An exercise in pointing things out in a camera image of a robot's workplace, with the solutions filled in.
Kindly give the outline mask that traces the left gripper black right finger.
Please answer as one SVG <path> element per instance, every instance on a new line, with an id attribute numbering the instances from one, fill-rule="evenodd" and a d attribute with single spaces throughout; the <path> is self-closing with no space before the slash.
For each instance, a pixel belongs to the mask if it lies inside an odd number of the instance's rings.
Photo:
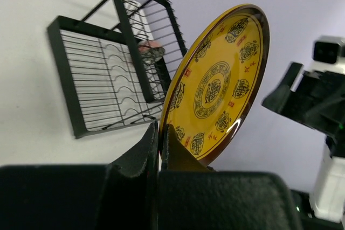
<path id="1" fill-rule="evenodd" d="M 302 229 L 285 182 L 268 172 L 211 171 L 162 130 L 159 229 Z"/>

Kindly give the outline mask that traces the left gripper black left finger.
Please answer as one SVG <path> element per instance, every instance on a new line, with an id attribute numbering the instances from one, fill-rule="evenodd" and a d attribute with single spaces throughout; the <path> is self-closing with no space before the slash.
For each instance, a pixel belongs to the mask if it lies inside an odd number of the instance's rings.
<path id="1" fill-rule="evenodd" d="M 157 229 L 158 124 L 109 164 L 1 167 L 1 229 Z"/>

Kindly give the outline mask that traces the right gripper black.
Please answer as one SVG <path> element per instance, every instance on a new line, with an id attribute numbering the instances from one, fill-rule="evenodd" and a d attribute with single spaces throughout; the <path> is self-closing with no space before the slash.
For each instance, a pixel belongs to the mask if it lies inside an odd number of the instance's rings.
<path id="1" fill-rule="evenodd" d="M 344 138 L 344 74 L 303 71 L 290 63 L 261 105 L 332 138 Z"/>

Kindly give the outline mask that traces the yellow patterned plate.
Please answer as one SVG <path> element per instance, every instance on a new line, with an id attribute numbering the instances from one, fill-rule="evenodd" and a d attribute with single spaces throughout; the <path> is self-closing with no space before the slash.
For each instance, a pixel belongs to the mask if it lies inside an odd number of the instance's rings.
<path id="1" fill-rule="evenodd" d="M 263 10 L 240 4 L 209 24 L 183 57 L 166 93 L 160 130 L 167 125 L 204 166 L 229 145 L 261 85 L 270 47 Z"/>

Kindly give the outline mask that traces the floral patterned bowl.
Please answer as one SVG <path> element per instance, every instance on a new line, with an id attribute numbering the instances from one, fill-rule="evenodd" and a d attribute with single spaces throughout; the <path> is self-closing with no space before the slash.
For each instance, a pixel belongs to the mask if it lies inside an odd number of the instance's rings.
<path id="1" fill-rule="evenodd" d="M 165 48 L 155 40 L 140 41 L 138 49 L 142 61 L 149 65 L 160 61 L 165 55 Z"/>

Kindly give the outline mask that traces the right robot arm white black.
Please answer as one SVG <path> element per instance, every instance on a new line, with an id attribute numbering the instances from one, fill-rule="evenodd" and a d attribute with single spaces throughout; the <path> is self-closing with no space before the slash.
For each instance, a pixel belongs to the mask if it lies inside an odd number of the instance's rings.
<path id="1" fill-rule="evenodd" d="M 312 192 L 295 192 L 305 229 L 344 229 L 344 74 L 293 62 L 262 106 L 326 137 Z"/>

